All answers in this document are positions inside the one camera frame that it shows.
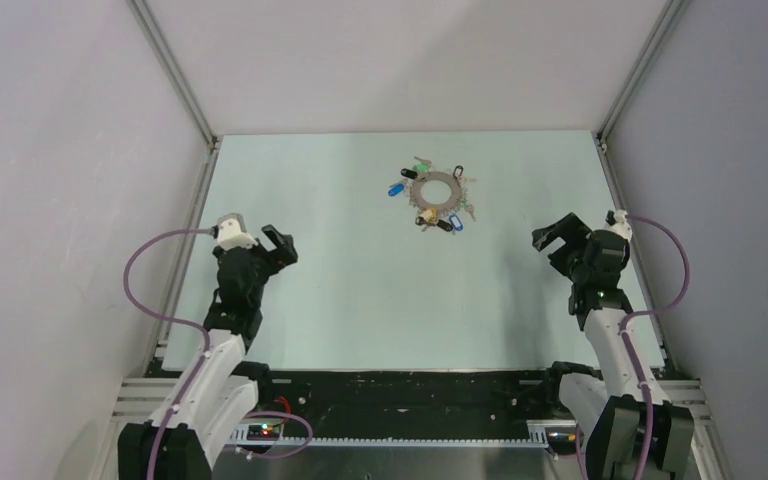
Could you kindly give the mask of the blue key tag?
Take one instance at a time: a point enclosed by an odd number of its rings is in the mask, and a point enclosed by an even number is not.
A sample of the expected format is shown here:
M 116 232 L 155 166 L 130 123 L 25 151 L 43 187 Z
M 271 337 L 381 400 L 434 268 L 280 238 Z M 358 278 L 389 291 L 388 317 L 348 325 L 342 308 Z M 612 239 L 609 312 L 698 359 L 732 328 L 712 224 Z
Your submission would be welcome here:
M 404 191 L 405 185 L 403 183 L 396 183 L 388 188 L 387 195 L 389 197 L 395 197 L 400 195 Z

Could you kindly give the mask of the large metal key ring disc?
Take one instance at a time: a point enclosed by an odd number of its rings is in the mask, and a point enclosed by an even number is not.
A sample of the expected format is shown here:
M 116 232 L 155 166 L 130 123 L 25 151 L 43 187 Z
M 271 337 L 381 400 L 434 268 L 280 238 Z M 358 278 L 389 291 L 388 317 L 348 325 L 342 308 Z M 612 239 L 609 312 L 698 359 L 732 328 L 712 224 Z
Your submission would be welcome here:
M 446 212 L 461 205 L 466 189 L 452 173 L 431 171 L 414 179 L 408 192 L 413 206 Z

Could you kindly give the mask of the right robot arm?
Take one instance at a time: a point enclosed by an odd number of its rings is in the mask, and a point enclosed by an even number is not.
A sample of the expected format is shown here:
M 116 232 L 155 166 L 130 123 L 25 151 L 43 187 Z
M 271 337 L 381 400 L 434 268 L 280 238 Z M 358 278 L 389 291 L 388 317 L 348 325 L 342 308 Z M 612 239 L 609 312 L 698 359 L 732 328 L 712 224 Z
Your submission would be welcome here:
M 671 400 L 638 353 L 633 322 L 640 317 L 619 281 L 631 258 L 638 216 L 608 211 L 600 229 L 576 214 L 533 231 L 550 265 L 571 283 L 568 311 L 593 348 L 598 367 L 556 362 L 557 380 L 540 394 L 551 416 L 572 414 L 575 455 L 585 479 L 681 479 L 695 432 L 692 414 Z

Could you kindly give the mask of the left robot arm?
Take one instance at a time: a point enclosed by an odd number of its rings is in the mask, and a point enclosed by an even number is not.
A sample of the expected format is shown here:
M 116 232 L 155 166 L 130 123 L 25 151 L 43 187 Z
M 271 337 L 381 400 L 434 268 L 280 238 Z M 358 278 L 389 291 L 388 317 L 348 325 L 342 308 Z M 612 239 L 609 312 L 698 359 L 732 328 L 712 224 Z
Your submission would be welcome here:
M 264 416 L 276 403 L 269 368 L 246 359 L 261 325 L 269 279 L 298 260 L 294 239 L 272 225 L 266 248 L 237 215 L 205 229 L 216 245 L 217 287 L 203 323 L 163 315 L 142 304 L 130 285 L 137 256 L 126 263 L 123 288 L 143 313 L 195 329 L 202 343 L 170 393 L 148 419 L 125 425 L 117 440 L 121 479 L 209 479 L 232 432 L 247 415 Z

